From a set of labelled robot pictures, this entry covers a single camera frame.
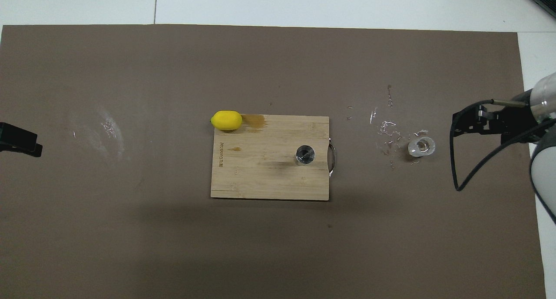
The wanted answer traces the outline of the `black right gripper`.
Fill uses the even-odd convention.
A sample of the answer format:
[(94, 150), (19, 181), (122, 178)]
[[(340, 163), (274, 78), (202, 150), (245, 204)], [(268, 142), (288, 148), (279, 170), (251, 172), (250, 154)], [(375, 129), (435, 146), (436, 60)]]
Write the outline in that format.
[(454, 113), (451, 121), (451, 136), (464, 134), (500, 135), (500, 143), (506, 144), (525, 131), (539, 125), (530, 108), (505, 107), (494, 112), (489, 129), (489, 115), (485, 106), (468, 106)]

